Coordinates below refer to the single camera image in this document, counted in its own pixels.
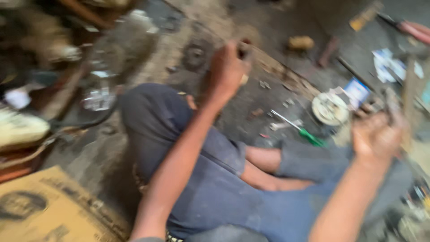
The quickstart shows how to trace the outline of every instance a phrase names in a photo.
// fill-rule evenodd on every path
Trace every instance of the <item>person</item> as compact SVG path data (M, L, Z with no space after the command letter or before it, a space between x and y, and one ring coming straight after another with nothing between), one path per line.
M124 95L131 157L148 182L130 240L161 242L168 230L187 242L354 241L362 223L412 182L406 165L393 159L405 126L400 109L389 105L390 115L355 122L355 154L292 140L281 149L230 141L212 123L250 69L236 46L229 41L214 54L196 111L160 84Z

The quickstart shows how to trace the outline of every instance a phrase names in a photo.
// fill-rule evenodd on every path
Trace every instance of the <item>pile of parts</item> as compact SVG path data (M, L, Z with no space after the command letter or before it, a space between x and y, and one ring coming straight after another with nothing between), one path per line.
M35 171L49 145L70 143L112 114L124 73L158 38L145 12L121 16L130 7L128 0L0 3L0 183ZM61 121L79 93L81 109L102 112Z

